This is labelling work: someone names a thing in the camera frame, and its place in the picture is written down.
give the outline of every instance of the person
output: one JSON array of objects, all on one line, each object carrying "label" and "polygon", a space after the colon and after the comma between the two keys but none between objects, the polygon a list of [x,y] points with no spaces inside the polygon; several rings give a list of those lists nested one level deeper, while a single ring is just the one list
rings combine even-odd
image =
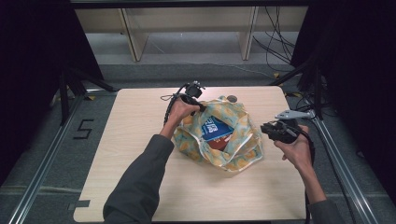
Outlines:
[{"label": "person", "polygon": [[[105,223],[151,223],[160,201],[160,185],[165,165],[174,148],[171,139],[179,123],[198,105],[188,105],[179,98],[173,104],[168,121],[159,134],[154,134],[144,152],[138,156],[122,175],[118,185],[108,196],[103,209]],[[326,196],[310,163],[307,141],[303,137],[290,144],[276,141],[275,145],[284,152],[299,171],[308,195],[309,210],[314,222],[343,223],[334,203]]]}]

